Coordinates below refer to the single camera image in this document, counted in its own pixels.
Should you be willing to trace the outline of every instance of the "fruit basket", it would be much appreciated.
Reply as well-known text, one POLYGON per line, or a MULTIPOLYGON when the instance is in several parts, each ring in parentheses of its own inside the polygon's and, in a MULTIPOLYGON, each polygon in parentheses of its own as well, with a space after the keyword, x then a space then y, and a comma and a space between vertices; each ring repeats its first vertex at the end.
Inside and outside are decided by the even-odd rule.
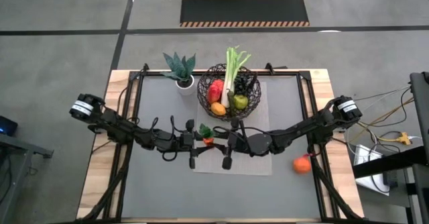
POLYGON ((224 115, 217 115, 213 113, 211 109, 212 104, 208 102, 209 87, 215 80, 225 79, 226 67, 226 64, 217 64, 216 66, 210 67, 202 75, 197 86, 198 101, 200 102, 202 108, 211 117, 215 117, 222 121, 231 121, 234 117, 237 117, 238 119, 243 119, 249 116, 250 113, 256 109, 261 99, 261 85, 256 77, 256 72, 252 72, 251 70, 242 66, 240 67, 237 73, 237 77, 234 81, 234 85, 236 86, 235 94, 240 94, 247 97, 247 105, 244 109, 229 107, 226 108, 226 113, 224 115))

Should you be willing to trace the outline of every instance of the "white pot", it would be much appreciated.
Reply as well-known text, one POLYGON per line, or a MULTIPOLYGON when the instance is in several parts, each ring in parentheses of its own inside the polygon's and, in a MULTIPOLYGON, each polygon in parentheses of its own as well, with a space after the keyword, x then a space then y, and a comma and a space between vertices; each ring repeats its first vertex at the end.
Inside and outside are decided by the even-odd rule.
POLYGON ((196 89, 196 84, 195 84, 195 79, 194 76, 190 75, 190 78, 192 79, 192 83, 189 87, 183 88, 181 86, 179 86, 179 84, 176 81, 176 86, 179 90, 179 93, 184 95, 184 96, 188 96, 191 95, 192 93, 194 93, 195 89, 196 89))

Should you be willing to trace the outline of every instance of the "power strip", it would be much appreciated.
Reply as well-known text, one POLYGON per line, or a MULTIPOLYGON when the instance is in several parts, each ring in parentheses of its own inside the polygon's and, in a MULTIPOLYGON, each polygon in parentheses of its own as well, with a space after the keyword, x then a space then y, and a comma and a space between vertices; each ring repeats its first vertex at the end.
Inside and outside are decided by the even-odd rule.
MULTIPOLYGON (((362 164, 365 162, 368 162, 368 160, 375 160, 378 158, 381 158, 383 155, 376 151, 371 151, 371 156, 369 155, 369 148, 359 144, 356 146, 356 154, 355 154, 355 160, 353 162, 353 165, 362 164)), ((384 194, 389 196, 389 190, 390 187, 386 186, 383 182, 383 174, 375 174, 373 175, 374 182, 376 183, 377 187, 382 190, 383 192, 380 192, 377 187, 374 185, 374 182, 372 181, 370 176, 357 178, 356 183, 360 186, 366 187, 368 189, 377 191, 378 193, 384 194)))

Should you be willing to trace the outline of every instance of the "gray tabletop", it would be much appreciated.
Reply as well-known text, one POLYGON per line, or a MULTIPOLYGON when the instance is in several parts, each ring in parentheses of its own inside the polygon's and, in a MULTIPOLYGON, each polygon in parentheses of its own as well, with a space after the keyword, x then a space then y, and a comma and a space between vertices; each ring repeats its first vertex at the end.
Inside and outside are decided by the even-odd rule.
MULTIPOLYGON (((259 81, 267 87, 270 129, 285 129, 302 120, 295 77, 260 76, 259 81)), ((160 118, 157 127, 165 130, 171 128, 170 115, 178 129, 184 129, 188 119, 198 119, 196 93, 183 97, 171 80, 147 76, 142 93, 141 127, 150 126, 154 117, 160 118)), ((312 174, 292 170, 292 160, 306 153, 306 147, 305 137, 296 139, 284 153, 272 156, 272 175, 250 176, 193 172, 188 154, 165 162, 159 152, 135 144, 122 217, 319 218, 312 174)))

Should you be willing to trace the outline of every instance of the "black wire basket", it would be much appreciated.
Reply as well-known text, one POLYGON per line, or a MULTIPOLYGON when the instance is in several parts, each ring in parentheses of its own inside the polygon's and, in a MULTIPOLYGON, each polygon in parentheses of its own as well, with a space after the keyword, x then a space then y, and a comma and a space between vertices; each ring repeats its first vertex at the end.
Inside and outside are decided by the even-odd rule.
MULTIPOLYGON (((255 81, 253 88, 246 92, 246 97, 248 98, 249 102, 246 106, 246 108, 239 110, 235 109, 234 112, 231 112, 231 108, 227 108, 227 113, 222 116, 218 116, 214 114, 210 107, 210 103, 207 100, 207 93, 208 88, 213 83, 213 81, 217 79, 225 80, 225 72, 226 72, 227 65, 226 64, 217 64, 216 66, 210 67, 200 78, 200 81, 198 82, 198 89, 197 89, 197 97, 198 101, 200 102, 202 108, 209 114, 211 117, 215 117, 217 119, 220 119, 222 121, 231 121, 234 117, 238 119, 243 119, 250 115, 250 113, 256 109, 257 105, 259 104, 259 101, 261 100, 261 85, 258 80, 255 81)), ((240 67, 240 70, 237 73, 236 78, 242 78, 246 79, 247 85, 249 85, 255 76, 255 72, 252 72, 251 70, 240 67)))

